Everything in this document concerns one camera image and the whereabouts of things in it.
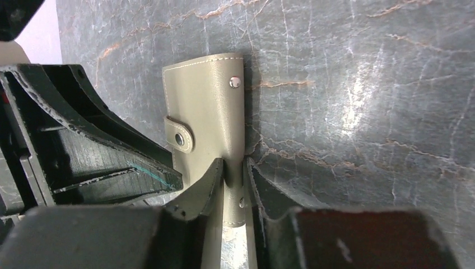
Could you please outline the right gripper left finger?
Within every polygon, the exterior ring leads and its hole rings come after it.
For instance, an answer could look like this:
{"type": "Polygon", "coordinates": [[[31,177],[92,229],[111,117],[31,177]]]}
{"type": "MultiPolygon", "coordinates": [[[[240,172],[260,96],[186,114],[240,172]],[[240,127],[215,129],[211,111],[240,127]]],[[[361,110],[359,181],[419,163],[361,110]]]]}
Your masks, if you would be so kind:
{"type": "Polygon", "coordinates": [[[203,176],[166,204],[164,268],[220,268],[224,161],[214,159],[203,176]]]}

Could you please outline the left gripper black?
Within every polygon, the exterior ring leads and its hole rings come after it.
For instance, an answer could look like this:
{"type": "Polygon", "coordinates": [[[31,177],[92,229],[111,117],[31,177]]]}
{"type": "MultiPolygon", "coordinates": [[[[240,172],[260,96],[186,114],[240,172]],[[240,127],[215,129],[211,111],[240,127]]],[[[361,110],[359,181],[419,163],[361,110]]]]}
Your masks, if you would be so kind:
{"type": "Polygon", "coordinates": [[[171,153],[112,112],[82,66],[1,67],[1,236],[36,206],[182,189],[171,153]]]}

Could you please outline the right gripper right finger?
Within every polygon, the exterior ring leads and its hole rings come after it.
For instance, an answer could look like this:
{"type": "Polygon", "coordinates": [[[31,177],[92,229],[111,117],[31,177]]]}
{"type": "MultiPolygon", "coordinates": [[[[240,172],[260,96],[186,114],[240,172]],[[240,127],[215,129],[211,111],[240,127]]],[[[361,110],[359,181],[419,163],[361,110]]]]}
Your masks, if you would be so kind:
{"type": "Polygon", "coordinates": [[[331,208],[305,207],[246,159],[246,236],[250,268],[334,268],[331,208]]]}

